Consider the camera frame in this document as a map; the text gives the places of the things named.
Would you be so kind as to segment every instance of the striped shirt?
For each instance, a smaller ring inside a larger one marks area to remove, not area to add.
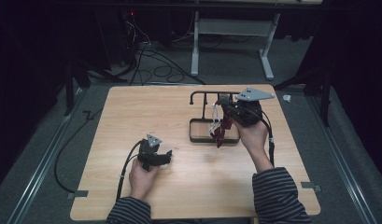
[[[265,223],[312,223],[298,201],[298,189],[288,171],[274,168],[252,177],[254,206],[260,224]],[[131,197],[119,199],[106,223],[147,224],[150,206]]]

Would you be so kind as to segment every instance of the human hand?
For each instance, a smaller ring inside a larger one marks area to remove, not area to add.
[[[261,121],[249,127],[243,127],[236,121],[233,121],[233,124],[237,127],[241,141],[251,156],[257,172],[260,173],[273,168],[274,166],[264,150],[268,134],[265,124]]]
[[[159,168],[160,166],[150,166],[148,172],[142,168],[141,161],[134,159],[132,171],[129,173],[130,187],[132,188],[130,197],[144,201],[155,182]]]

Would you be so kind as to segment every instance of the metal rail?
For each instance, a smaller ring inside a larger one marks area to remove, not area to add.
[[[8,224],[22,223],[51,164],[54,162],[54,159],[59,150],[57,146],[59,145],[61,139],[63,138],[64,132],[71,118],[73,117],[73,114],[76,111],[78,105],[82,101],[84,95],[85,95],[85,91],[82,91],[81,88],[79,88],[76,94],[78,100],[76,101],[76,104],[73,107],[73,110],[67,116],[64,117],[59,128],[57,129],[52,140],[50,141],[48,149],[45,152],[45,155],[43,156],[41,162],[38,164],[38,167],[36,168],[33,176],[31,177],[31,180],[29,181],[27,187],[25,188],[24,193],[22,194],[21,198],[19,199],[19,202],[17,203],[15,209],[13,210],[9,220],[7,221]]]
[[[338,168],[339,174],[342,176],[342,179],[345,183],[345,186],[348,190],[348,193],[353,200],[354,205],[356,206],[357,211],[361,217],[362,223],[377,223],[374,214],[368,203],[365,201],[365,197],[362,193],[362,190],[357,183],[354,175],[351,173],[350,168],[347,165],[347,161],[343,156],[339,146],[336,144],[333,134],[329,127],[325,126],[324,121],[319,116],[318,103],[314,97],[306,97],[307,102],[312,108],[318,123],[321,126],[321,129],[325,133],[325,136],[331,146],[331,153],[333,160]]]

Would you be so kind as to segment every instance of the desk leg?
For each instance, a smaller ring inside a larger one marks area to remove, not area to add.
[[[268,80],[273,80],[274,76],[273,76],[272,68],[270,67],[270,64],[269,64],[269,60],[267,59],[267,53],[269,52],[269,48],[272,45],[273,37],[276,32],[279,18],[280,18],[280,14],[276,13],[275,17],[273,18],[272,25],[270,26],[269,34],[267,36],[266,46],[264,49],[260,49],[260,52],[259,52],[263,70],[266,75],[266,79]]]
[[[191,75],[199,74],[199,12],[194,12],[193,52],[191,54]]]

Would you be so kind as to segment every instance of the wooden table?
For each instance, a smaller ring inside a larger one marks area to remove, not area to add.
[[[246,87],[112,88],[78,187],[78,190],[87,190],[88,195],[75,199],[71,218],[106,219],[115,203],[126,157],[147,133],[162,140],[158,153],[173,150],[171,163],[162,166],[147,197],[152,218],[255,217],[251,187],[255,167],[242,143],[217,148],[213,143],[192,143],[189,138],[190,119],[200,118],[203,107],[202,94],[195,94],[194,105],[190,105],[192,92],[242,91]],[[250,87],[275,93],[270,85]],[[216,99],[216,95],[208,99],[207,118],[212,114],[211,105]],[[276,166],[286,167],[293,176],[306,212],[318,214],[320,207],[315,192],[301,187],[301,182],[309,182],[309,178],[278,100],[261,100],[261,105],[273,126]],[[122,197],[130,193],[129,173],[130,166]]]

